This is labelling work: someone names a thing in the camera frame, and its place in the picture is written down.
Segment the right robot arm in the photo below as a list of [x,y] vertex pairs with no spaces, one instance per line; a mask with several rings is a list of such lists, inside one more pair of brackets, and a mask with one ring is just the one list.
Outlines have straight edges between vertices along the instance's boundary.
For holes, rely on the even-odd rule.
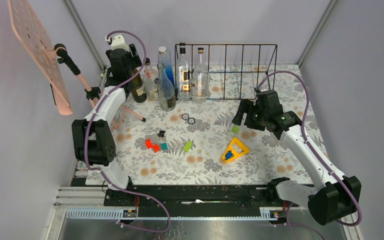
[[279,206],[284,201],[309,210],[320,225],[339,221],[358,206],[362,184],[356,176],[347,177],[316,148],[305,124],[293,111],[284,111],[274,90],[256,91],[256,100],[242,99],[232,123],[249,129],[268,131],[288,147],[312,180],[313,187],[280,177],[268,183],[267,201]]

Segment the clear bottle black label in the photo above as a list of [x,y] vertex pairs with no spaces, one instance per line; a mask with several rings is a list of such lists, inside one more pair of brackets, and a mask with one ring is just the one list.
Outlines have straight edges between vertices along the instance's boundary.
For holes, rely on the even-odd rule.
[[159,62],[157,64],[157,69],[157,93],[159,97],[160,106],[165,111],[172,111],[176,107],[176,96],[174,86],[170,82],[165,71],[165,65],[162,62]]

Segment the clear bottle gold band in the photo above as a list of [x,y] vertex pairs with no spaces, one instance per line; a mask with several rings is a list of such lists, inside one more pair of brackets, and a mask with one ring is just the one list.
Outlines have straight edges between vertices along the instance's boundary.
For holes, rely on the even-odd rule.
[[152,101],[156,101],[159,99],[158,81],[159,81],[159,74],[151,66],[151,61],[147,57],[145,60],[145,66],[143,68],[143,83],[144,83],[144,88],[145,88],[147,97]]

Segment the blue glass bottle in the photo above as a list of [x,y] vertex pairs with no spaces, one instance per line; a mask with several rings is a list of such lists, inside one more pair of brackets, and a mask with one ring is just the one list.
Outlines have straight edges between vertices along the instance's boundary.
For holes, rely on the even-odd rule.
[[165,73],[172,85],[175,86],[171,52],[165,46],[158,48],[158,62],[164,64]]

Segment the dark green wine bottle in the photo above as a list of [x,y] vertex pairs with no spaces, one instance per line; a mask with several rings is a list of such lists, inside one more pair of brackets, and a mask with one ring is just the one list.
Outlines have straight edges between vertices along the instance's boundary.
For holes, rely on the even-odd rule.
[[135,102],[143,103],[147,100],[144,83],[137,69],[132,70],[133,74],[137,75],[130,81],[131,94]]

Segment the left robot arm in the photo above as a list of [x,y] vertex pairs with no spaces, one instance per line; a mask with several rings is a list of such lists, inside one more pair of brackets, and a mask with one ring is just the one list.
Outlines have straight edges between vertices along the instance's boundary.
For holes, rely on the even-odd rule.
[[132,204],[135,192],[128,187],[130,177],[114,160],[116,144],[111,131],[112,120],[127,96],[125,81],[134,76],[133,70],[142,66],[136,46],[116,46],[107,50],[110,61],[103,94],[92,111],[84,119],[72,122],[74,153],[90,171],[98,172],[109,189],[116,192],[116,199],[124,206]]

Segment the clear bottle cork stopper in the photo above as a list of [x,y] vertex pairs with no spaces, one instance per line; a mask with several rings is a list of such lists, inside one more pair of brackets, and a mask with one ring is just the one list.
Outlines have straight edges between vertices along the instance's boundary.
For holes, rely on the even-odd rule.
[[197,101],[209,98],[209,71],[205,63],[204,48],[198,48],[198,61],[192,71],[191,98]]

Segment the clear bottle black cap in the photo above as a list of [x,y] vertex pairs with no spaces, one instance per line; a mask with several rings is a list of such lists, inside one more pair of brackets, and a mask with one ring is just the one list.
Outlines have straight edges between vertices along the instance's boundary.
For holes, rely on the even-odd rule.
[[186,44],[179,43],[178,56],[178,99],[188,101],[191,98],[190,67],[187,60]]

